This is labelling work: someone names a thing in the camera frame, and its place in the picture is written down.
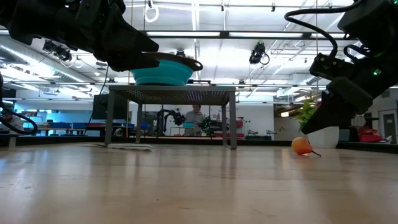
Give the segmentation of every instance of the potted plant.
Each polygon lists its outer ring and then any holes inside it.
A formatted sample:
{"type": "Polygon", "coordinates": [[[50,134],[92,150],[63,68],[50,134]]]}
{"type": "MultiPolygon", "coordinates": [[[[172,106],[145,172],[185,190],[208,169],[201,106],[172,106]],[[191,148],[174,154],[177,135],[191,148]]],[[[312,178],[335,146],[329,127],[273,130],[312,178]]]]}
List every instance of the potted plant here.
{"type": "MultiPolygon", "coordinates": [[[[304,100],[304,105],[302,109],[298,110],[301,114],[295,117],[295,119],[297,119],[298,123],[300,124],[299,131],[301,131],[301,129],[305,126],[305,124],[317,111],[317,109],[318,107],[316,106],[311,96],[309,99],[304,100]]],[[[337,146],[338,138],[338,127],[327,127],[308,134],[308,140],[314,148],[334,149],[337,146]]]]}

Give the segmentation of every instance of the mesh tabletop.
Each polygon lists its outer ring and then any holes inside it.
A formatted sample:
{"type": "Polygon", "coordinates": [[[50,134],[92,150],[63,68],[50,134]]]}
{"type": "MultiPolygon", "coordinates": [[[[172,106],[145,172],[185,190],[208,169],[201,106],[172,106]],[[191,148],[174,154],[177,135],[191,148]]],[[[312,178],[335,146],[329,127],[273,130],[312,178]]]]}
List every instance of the mesh tabletop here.
{"type": "Polygon", "coordinates": [[[225,105],[235,87],[227,86],[109,86],[127,99],[142,104],[225,105]]]}

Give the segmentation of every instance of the white pot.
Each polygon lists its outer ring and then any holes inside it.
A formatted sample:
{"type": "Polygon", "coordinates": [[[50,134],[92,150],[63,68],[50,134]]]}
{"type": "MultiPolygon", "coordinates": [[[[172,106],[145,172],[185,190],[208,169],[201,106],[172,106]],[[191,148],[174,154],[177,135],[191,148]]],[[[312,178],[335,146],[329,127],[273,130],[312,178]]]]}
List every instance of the white pot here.
{"type": "Polygon", "coordinates": [[[308,140],[313,148],[335,149],[338,143],[339,128],[327,127],[308,134],[308,140]]]}

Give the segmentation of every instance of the wooden floor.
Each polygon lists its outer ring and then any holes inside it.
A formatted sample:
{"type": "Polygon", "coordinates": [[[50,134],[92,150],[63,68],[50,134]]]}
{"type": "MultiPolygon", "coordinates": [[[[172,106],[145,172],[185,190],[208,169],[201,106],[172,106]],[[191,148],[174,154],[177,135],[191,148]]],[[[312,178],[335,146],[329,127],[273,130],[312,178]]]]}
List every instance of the wooden floor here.
{"type": "Polygon", "coordinates": [[[0,152],[0,223],[397,223],[398,156],[82,144],[0,152]]]}

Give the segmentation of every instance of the man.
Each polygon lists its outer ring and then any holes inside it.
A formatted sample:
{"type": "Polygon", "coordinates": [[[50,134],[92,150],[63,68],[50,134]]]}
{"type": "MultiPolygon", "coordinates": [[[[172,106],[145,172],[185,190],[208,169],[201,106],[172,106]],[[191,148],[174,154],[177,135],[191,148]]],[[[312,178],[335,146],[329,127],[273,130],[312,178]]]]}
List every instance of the man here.
{"type": "Polygon", "coordinates": [[[200,105],[193,105],[192,106],[193,110],[189,111],[185,115],[185,122],[192,122],[195,123],[193,127],[195,129],[185,129],[185,135],[186,136],[197,136],[200,135],[201,129],[198,126],[198,123],[201,123],[204,119],[205,116],[200,112],[200,105]]]}
{"type": "MultiPolygon", "coordinates": [[[[1,114],[2,114],[2,118],[5,121],[7,121],[11,126],[15,127],[16,129],[22,130],[22,131],[24,130],[24,122],[20,118],[13,116],[12,114],[8,113],[7,111],[2,111],[1,114]]],[[[19,133],[16,133],[15,131],[11,131],[4,124],[0,125],[0,129],[10,131],[10,134],[20,135],[19,133]]]]}

